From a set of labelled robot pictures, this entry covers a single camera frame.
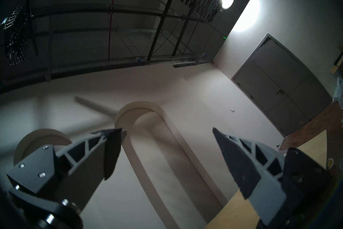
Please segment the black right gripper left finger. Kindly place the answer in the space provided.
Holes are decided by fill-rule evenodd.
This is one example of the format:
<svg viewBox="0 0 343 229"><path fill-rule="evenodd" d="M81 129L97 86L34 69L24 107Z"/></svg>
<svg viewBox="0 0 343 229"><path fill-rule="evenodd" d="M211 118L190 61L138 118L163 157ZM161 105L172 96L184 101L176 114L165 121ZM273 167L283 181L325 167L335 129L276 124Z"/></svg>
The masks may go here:
<svg viewBox="0 0 343 229"><path fill-rule="evenodd" d="M66 199L82 212L100 183L113 174L126 130L91 134L59 151L51 144L42 145L6 173L12 186L37 198Z"/></svg>

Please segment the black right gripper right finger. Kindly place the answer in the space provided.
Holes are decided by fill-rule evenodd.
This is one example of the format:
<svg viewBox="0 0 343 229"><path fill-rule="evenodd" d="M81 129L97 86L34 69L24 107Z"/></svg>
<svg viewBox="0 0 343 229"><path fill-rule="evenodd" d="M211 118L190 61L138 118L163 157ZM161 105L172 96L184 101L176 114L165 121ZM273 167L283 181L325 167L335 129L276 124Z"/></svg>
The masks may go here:
<svg viewBox="0 0 343 229"><path fill-rule="evenodd" d="M227 167L259 216L256 227L299 227L305 208L330 184L329 172L298 148L286 156L269 146L213 127Z"/></svg>

